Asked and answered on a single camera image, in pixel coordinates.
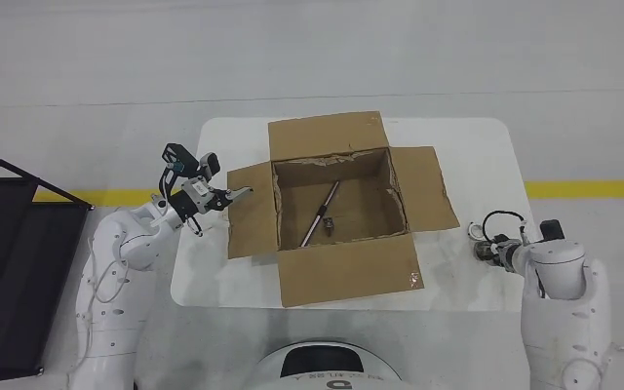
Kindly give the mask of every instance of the black frame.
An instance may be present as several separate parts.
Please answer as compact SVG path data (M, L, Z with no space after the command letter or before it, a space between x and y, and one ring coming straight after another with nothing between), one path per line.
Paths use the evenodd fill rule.
M0 380L43 373L43 353L88 211L84 200L0 159ZM68 202L33 202L42 186Z

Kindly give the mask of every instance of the black wire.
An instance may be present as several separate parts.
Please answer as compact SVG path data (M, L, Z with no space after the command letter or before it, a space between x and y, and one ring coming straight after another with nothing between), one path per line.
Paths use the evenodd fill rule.
M191 216L189 218L189 220L192 220L193 222L195 222L195 227L197 228L196 231L194 231L193 233L195 233L195 235L202 237L204 235L204 233L202 232L202 226L200 226L199 222L197 221L197 219L195 219L195 216Z
M486 241L488 241L490 244L494 244L494 242L488 237L488 234L486 233L486 222L488 222L488 219L492 216L492 215L500 215L500 214L504 214L504 215L513 215L516 216L517 218L520 219L520 221L524 221L525 219L523 218L522 215L515 213L515 212L506 212L504 210L494 210L493 212L489 213L488 215L486 215L486 217L484 218L484 223L481 224L481 229L484 232L484 238L486 239ZM525 227L521 226L520 227L520 232L524 233L525 232Z
M539 288L539 297L545 298L546 297L546 290L544 290L544 284L542 283L542 280L539 277L539 274L537 273L537 270L535 270L535 275L537 275L537 287Z

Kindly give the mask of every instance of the open cardboard box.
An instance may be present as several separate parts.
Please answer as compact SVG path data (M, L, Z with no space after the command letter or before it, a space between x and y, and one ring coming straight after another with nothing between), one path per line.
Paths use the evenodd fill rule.
M271 161L231 171L228 257L277 253L284 307L424 287L411 232L459 223L433 147L390 147L378 112L269 124ZM300 248L332 185L338 189Z

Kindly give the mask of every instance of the box flap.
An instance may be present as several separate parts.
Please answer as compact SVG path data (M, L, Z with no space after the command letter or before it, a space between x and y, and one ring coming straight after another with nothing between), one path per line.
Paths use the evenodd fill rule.
M270 254L278 249L277 213L273 198L271 163L227 173L227 187L253 188L253 193L228 208L230 220L227 257Z
M277 253L284 307L424 287L410 234Z
M378 111L269 123L271 160L325 156L388 146Z
M432 146L391 147L409 230L445 230L459 226L450 205L438 156Z

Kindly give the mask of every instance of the yellow floor stripe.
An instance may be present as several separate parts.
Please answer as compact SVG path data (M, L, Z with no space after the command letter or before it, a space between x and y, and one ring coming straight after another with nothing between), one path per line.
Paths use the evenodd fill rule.
M624 198L624 180L527 181L529 199Z
M527 181L529 199L624 198L624 180L598 181ZM140 206L149 201L157 188L71 191L77 197L100 207ZM64 199L50 191L37 191L35 202L58 202Z

